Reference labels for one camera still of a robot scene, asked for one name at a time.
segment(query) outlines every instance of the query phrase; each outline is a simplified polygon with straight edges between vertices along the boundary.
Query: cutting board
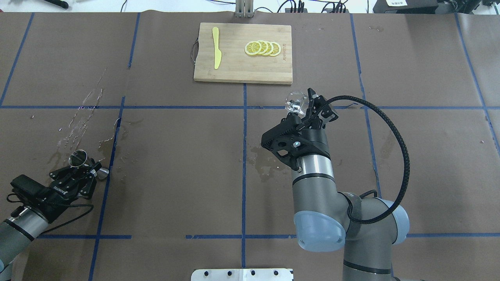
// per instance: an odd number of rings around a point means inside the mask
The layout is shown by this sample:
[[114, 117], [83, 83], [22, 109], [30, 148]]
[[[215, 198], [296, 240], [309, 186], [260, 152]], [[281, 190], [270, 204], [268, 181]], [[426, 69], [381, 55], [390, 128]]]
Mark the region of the cutting board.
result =
[[[222, 60], [214, 69], [212, 28], [219, 28]], [[281, 45], [277, 56], [247, 55], [245, 45], [265, 40]], [[293, 81], [292, 27], [290, 25], [202, 22], [199, 25], [199, 51], [194, 80], [203, 82], [285, 84]]]

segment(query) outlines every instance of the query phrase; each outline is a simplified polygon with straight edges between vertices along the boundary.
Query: metal bracket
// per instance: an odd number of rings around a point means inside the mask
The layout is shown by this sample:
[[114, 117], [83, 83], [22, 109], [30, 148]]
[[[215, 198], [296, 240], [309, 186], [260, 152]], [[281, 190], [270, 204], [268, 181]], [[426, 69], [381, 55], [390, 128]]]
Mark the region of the metal bracket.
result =
[[254, 0], [236, 0], [237, 18], [253, 18], [254, 13]]
[[198, 269], [191, 281], [293, 281], [294, 270], [289, 268]]

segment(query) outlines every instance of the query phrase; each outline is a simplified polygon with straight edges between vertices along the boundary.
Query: lemon slice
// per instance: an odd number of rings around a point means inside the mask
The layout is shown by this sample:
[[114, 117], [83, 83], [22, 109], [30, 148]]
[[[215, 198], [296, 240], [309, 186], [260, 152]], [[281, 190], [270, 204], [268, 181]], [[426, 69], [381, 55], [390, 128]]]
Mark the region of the lemon slice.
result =
[[273, 46], [273, 44], [271, 44], [271, 42], [266, 41], [265, 43], [269, 46], [269, 50], [267, 52], [263, 53], [262, 55], [269, 56], [270, 54], [273, 53], [273, 50], [275, 49], [275, 47]]
[[276, 57], [281, 53], [281, 45], [276, 42], [270, 42], [272, 45], [272, 52], [269, 54], [270, 57]]
[[262, 54], [267, 53], [269, 51], [269, 45], [267, 44], [267, 41], [259, 40], [257, 42], [259, 42], [260, 45], [262, 46], [260, 48], [260, 52], [258, 52], [259, 55], [262, 55]]
[[245, 53], [250, 56], [257, 55], [262, 48], [262, 44], [258, 41], [250, 41], [245, 45]]

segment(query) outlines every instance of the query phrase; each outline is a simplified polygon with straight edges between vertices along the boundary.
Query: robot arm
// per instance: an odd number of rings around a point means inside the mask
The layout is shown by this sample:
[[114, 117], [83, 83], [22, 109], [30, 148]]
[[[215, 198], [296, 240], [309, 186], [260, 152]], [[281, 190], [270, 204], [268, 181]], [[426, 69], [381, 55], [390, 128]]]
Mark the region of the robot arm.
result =
[[109, 171], [102, 168], [100, 162], [89, 159], [83, 150], [75, 151], [69, 158], [69, 164], [50, 173], [53, 182], [48, 187], [23, 174], [10, 183], [13, 187], [11, 195], [16, 195], [19, 198], [17, 202], [22, 206], [16, 208], [10, 218], [0, 222], [0, 273], [66, 209], [90, 207], [83, 215], [45, 232], [73, 222], [92, 210], [92, 205], [71, 203], [80, 197], [91, 199], [96, 179], [106, 178]]
[[[288, 101], [288, 115], [262, 135], [261, 145], [292, 169], [293, 204], [297, 241], [311, 252], [344, 249], [344, 281], [389, 281], [392, 244], [399, 244], [410, 230], [408, 215], [399, 205], [408, 185], [410, 162], [401, 135], [390, 119], [373, 104], [350, 96], [326, 101], [311, 88], [308, 108], [300, 118], [300, 101]], [[348, 99], [376, 111], [391, 126], [403, 157], [405, 176], [396, 202], [377, 198], [372, 190], [360, 196], [338, 192], [325, 126], [338, 119], [330, 103]], [[375, 197], [366, 198], [371, 193]]]

